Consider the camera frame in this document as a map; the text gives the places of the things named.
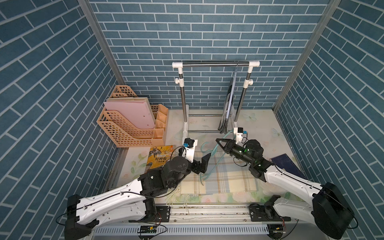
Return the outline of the pastel plaid scarf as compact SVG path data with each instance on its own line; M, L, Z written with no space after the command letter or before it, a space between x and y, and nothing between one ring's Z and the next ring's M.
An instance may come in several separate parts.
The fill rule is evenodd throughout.
M218 152L215 160L209 161L207 172L222 154ZM177 190L166 197L166 203L250 203L260 197L257 180L247 167L241 167L240 161L229 155L223 157L204 185L199 177L200 174L189 174Z

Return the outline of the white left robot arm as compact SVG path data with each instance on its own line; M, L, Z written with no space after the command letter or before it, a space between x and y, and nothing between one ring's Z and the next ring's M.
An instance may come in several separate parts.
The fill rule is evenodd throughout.
M211 154L207 154L201 161L190 162L176 156L122 187L88 198L70 196L65 214L65 239L79 240L94 229L114 222L154 220L155 199L165 197L169 189L175 190L190 173L205 173L210 158Z

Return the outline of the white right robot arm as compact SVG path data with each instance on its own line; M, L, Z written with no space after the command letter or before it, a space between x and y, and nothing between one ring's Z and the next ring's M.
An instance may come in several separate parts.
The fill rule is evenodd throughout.
M255 178L300 198L300 201L289 201L274 195L266 202L265 206L271 207L279 217L311 223L335 240L341 239L356 220L354 211L336 185L314 183L280 169L263 157L264 149L257 140L249 140L243 146L231 139L217 139L216 142L226 154L245 162Z

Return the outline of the green clothes hanger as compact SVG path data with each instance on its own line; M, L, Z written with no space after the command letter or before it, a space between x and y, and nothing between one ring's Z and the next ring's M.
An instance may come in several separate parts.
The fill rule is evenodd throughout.
M203 143L202 147L201 147L201 152L202 153L210 153L211 154L211 158L210 160L215 160L215 157L216 157L216 154L218 152L218 148L219 148L219 144L216 144L215 147L212 149L212 150L206 150L206 151L203 151L203 147L207 144L208 142L205 142ZM213 173L213 171L216 169L216 167L218 166L218 164L222 161L223 157L225 156L225 153L223 153L220 158L215 162L215 165L205 174L200 174L200 177L199 177L199 180L200 180L200 183L202 185L204 185L204 182L211 176L211 174Z

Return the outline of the light blue clothes hanger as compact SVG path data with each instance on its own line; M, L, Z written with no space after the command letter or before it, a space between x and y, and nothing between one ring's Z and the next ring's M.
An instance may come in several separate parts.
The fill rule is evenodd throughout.
M229 92L228 92L228 102L227 102L227 106L226 106L226 130L227 130L229 122L230 122L229 118L230 118L231 109L232 109L232 105L233 105L233 98L234 98L234 91L235 91L238 66L239 66L239 61L237 61L237 65L235 67L235 70L234 70L234 73L232 76L232 80L230 82Z

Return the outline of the black white checkered scarf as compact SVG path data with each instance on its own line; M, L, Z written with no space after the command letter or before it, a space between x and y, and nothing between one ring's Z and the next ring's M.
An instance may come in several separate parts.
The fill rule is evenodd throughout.
M228 133L228 124L229 124L229 118L230 118L231 109L232 109L235 82L236 82L236 77L233 77L230 81L229 89L228 89L225 104L224 104L224 112L218 127L218 131L220 131L221 134Z

